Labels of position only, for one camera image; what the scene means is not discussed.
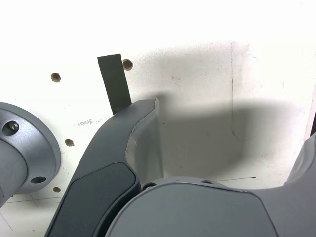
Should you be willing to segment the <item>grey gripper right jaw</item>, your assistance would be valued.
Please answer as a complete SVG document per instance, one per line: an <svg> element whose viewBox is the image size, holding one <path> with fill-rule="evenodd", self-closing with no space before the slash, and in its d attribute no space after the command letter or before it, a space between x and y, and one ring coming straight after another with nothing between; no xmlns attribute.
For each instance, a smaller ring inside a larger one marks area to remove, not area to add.
<svg viewBox="0 0 316 237"><path fill-rule="evenodd" d="M133 198L108 237L313 237L316 138L307 139L284 185L243 190L165 183Z"/></svg>

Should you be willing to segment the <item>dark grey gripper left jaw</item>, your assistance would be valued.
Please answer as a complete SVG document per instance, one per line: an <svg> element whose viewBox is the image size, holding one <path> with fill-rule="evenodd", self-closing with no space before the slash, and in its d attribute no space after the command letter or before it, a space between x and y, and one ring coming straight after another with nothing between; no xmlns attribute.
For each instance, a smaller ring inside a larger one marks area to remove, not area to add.
<svg viewBox="0 0 316 237"><path fill-rule="evenodd" d="M140 100L108 119L86 148L46 231L47 237L104 237L120 210L141 192L126 160L132 132L158 112Z"/></svg>

